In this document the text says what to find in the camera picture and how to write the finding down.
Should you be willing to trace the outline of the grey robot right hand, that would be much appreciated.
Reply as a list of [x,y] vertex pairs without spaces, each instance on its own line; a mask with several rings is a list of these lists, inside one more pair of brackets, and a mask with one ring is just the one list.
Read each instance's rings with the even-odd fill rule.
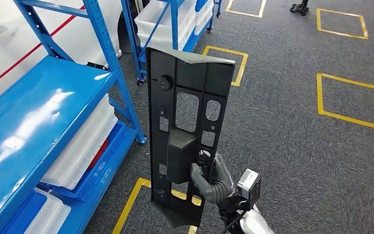
[[208,182],[202,169],[197,163],[190,164],[190,177],[204,198],[213,204],[218,204],[235,193],[231,173],[221,154],[215,155],[216,175],[211,182]]

